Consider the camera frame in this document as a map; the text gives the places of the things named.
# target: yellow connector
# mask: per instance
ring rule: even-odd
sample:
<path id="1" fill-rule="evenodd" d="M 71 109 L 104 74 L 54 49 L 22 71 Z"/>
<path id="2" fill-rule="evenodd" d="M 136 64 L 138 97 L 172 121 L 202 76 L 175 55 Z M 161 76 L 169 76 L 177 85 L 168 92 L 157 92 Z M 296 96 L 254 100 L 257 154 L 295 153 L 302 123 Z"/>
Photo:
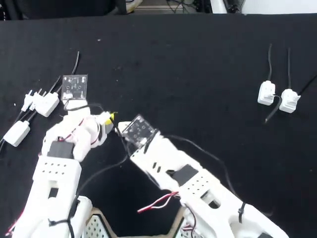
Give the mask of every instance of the yellow connector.
<path id="1" fill-rule="evenodd" d="M 111 119 L 112 119 L 112 120 L 114 120 L 114 114 L 115 114 L 115 113 L 118 113 L 118 112 L 113 112 L 113 113 L 111 113 Z M 110 125 L 111 123 L 112 123 L 111 120 L 108 119 L 108 120 L 106 120 L 105 125 Z"/>

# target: circuit board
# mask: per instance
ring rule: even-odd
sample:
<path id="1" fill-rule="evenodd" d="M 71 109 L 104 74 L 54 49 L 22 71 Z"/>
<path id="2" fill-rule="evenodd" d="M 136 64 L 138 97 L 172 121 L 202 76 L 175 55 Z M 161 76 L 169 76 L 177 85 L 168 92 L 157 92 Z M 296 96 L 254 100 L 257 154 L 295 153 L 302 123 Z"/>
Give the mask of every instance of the circuit board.
<path id="1" fill-rule="evenodd" d="M 137 115 L 122 135 L 140 149 L 154 133 L 155 129 L 141 115 Z"/>
<path id="2" fill-rule="evenodd" d="M 87 93 L 87 75 L 64 75 L 62 100 L 85 100 Z"/>

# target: white robotic arm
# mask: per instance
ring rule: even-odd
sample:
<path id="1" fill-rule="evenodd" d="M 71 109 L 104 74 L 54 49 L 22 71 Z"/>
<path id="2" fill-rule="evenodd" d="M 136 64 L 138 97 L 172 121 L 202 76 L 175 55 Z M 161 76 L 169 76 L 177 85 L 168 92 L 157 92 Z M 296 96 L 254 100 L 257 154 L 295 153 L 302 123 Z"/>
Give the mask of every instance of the white robotic arm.
<path id="1" fill-rule="evenodd" d="M 85 100 L 70 101 L 68 109 L 85 106 Z M 102 145 L 112 124 L 106 125 L 110 113 L 90 115 L 88 107 L 69 112 L 53 126 L 43 140 L 42 152 L 33 175 L 33 185 L 13 232 L 13 238 L 67 238 L 67 222 L 50 226 L 49 221 L 68 217 L 76 194 L 81 166 L 91 148 Z M 76 238 L 81 236 L 92 203 L 83 196 L 70 222 Z"/>
<path id="2" fill-rule="evenodd" d="M 243 203 L 209 171 L 137 116 L 122 135 L 139 149 L 131 160 L 160 187 L 178 192 L 184 213 L 182 237 L 288 238 L 255 207 Z"/>

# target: cable connector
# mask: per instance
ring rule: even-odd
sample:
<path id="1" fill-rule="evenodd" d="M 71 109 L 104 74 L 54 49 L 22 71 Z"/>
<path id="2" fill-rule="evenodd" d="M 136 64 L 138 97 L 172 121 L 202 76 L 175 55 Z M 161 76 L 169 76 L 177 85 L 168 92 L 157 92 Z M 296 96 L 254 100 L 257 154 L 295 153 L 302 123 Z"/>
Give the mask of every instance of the cable connector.
<path id="1" fill-rule="evenodd" d="M 271 81 L 264 81 L 259 90 L 258 103 L 270 106 L 274 101 L 275 84 Z"/>
<path id="2" fill-rule="evenodd" d="M 24 104 L 21 108 L 21 111 L 26 112 L 26 110 L 29 109 L 29 107 L 31 106 L 31 104 L 33 103 L 33 96 L 32 96 L 32 90 L 30 90 L 30 92 L 28 94 L 25 94 L 25 98 L 24 98 Z"/>
<path id="3" fill-rule="evenodd" d="M 35 103 L 35 110 L 46 118 L 54 111 L 59 103 L 57 93 L 48 93 L 44 97 L 40 96 Z"/>
<path id="4" fill-rule="evenodd" d="M 96 121 L 100 125 L 104 125 L 110 117 L 111 114 L 109 112 L 102 112 L 100 115 L 97 116 Z"/>
<path id="5" fill-rule="evenodd" d="M 281 111 L 286 113 L 292 113 L 296 110 L 297 101 L 300 99 L 300 95 L 294 92 L 292 89 L 285 89 L 282 92 L 282 104 L 279 106 Z"/>
<path id="6" fill-rule="evenodd" d="M 34 111 L 36 104 L 40 103 L 40 101 L 43 100 L 43 97 L 46 95 L 46 92 L 44 92 L 42 95 L 40 94 L 42 89 L 40 89 L 38 92 L 35 92 L 33 95 L 33 103 L 30 106 L 30 110 Z"/>
<path id="7" fill-rule="evenodd" d="M 17 147 L 21 143 L 21 141 L 26 137 L 29 131 L 29 122 L 26 120 L 23 122 L 18 120 L 4 135 L 3 139 L 10 145 Z"/>

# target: table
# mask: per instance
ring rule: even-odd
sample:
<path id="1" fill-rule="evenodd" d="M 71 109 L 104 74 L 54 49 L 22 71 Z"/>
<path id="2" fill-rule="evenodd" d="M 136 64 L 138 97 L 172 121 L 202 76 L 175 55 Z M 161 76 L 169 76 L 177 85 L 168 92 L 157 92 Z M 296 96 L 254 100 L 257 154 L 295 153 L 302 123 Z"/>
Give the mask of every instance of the table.
<path id="1" fill-rule="evenodd" d="M 24 94 L 49 89 L 70 74 L 88 74 L 88 101 L 118 111 L 117 120 L 141 113 L 163 134 L 191 139 L 227 164 L 241 199 L 267 212 L 290 237 L 311 237 L 317 209 L 317 83 L 295 113 L 259 105 L 272 48 L 277 94 L 287 87 L 286 49 L 292 48 L 292 83 L 299 91 L 316 71 L 317 15 L 142 15 L 89 17 L 0 24 L 0 134 L 17 116 Z M 37 116 L 18 148 L 0 161 L 0 232 L 23 210 L 46 130 L 61 120 L 62 106 Z M 217 162 L 175 142 L 225 182 Z M 98 169 L 121 160 L 111 135 L 82 163 L 80 184 Z M 83 195 L 100 208 L 119 236 L 166 233 L 178 202 L 141 215 L 136 210 L 166 191 L 131 162 L 96 178 Z"/>

